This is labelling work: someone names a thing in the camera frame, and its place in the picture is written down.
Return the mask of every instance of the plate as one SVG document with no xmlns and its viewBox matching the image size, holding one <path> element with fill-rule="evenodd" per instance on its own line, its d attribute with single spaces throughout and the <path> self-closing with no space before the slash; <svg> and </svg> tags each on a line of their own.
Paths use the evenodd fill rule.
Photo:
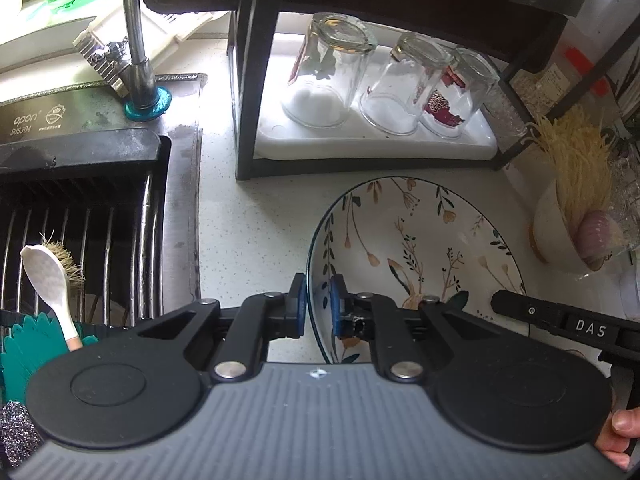
<svg viewBox="0 0 640 480">
<path fill-rule="evenodd" d="M 367 362 L 369 345 L 332 333 L 330 278 L 350 292 L 374 292 L 399 308 L 426 295 L 441 301 L 466 290 L 464 311 L 514 332 L 529 325 L 491 310 L 504 288 L 526 290 L 505 240 L 467 200 L 440 184 L 404 176 L 369 180 L 344 193 L 322 217 L 306 264 L 309 315 L 328 363 Z"/>
</svg>

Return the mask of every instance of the upside-down glass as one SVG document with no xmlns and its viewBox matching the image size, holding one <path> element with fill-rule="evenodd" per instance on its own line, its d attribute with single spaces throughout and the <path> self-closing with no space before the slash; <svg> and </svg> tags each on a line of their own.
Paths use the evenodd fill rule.
<svg viewBox="0 0 640 480">
<path fill-rule="evenodd" d="M 457 48 L 431 91 L 420 121 L 444 139 L 457 139 L 498 79 L 500 76 L 480 54 Z"/>
<path fill-rule="evenodd" d="M 431 88 L 450 60 L 451 54 L 431 38 L 404 33 L 379 79 L 362 94 L 362 115 L 388 134 L 412 134 Z"/>
<path fill-rule="evenodd" d="M 378 42 L 359 19 L 314 14 L 282 97 L 284 112 L 315 128 L 334 128 L 351 102 Z"/>
</svg>

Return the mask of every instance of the finger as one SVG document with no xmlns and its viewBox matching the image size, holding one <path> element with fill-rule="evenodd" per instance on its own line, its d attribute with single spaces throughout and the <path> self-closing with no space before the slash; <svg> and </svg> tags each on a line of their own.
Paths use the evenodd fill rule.
<svg viewBox="0 0 640 480">
<path fill-rule="evenodd" d="M 596 448 L 600 451 L 622 452 L 629 446 L 629 439 L 618 435 L 613 430 L 611 417 L 612 415 L 610 414 L 600 431 L 598 439 L 596 440 Z"/>
<path fill-rule="evenodd" d="M 620 469 L 626 471 L 629 467 L 629 455 L 626 453 L 614 453 L 613 451 L 605 451 L 602 453 L 611 460 Z"/>
<path fill-rule="evenodd" d="M 613 429 L 620 436 L 640 437 L 640 408 L 619 410 L 613 414 Z"/>
</svg>

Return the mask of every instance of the white speckled countertop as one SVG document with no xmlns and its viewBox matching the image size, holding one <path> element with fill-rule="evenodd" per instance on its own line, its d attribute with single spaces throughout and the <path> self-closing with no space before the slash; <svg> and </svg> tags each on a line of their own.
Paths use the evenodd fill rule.
<svg viewBox="0 0 640 480">
<path fill-rule="evenodd" d="M 199 245 L 203 296 L 218 298 L 223 306 L 238 306 L 256 292 L 287 290 L 294 273 L 305 270 L 316 224 L 337 196 L 373 175 L 410 174 L 449 187 L 490 219 L 516 258 L 530 295 L 608 314 L 620 313 L 619 264 L 614 262 L 577 282 L 536 260 L 527 241 L 531 212 L 518 200 L 504 172 L 419 170 L 237 182 L 226 40 L 189 40 L 158 69 L 158 73 L 184 72 L 204 72 L 209 76 L 203 95 L 207 111 L 200 120 L 203 143 Z M 0 75 L 0 102 L 95 79 L 97 75 L 79 55 L 63 56 Z M 544 333 L 536 332 L 536 336 L 554 340 L 563 348 L 579 348 L 591 359 L 597 354 Z M 322 362 L 308 318 L 301 340 L 272 343 L 270 360 Z"/>
</svg>

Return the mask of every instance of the black circular cover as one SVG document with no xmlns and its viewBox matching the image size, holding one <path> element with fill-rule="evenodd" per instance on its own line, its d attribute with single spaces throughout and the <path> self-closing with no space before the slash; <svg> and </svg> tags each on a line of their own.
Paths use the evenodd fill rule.
<svg viewBox="0 0 640 480">
<path fill-rule="evenodd" d="M 606 378 L 584 359 L 528 343 L 489 339 L 458 352 L 435 383 L 444 414 L 507 449 L 552 452 L 593 441 L 610 408 Z"/>
<path fill-rule="evenodd" d="M 76 447 L 136 446 L 192 412 L 200 377 L 171 341 L 124 335 L 50 361 L 31 378 L 27 409 L 47 436 Z"/>
</svg>

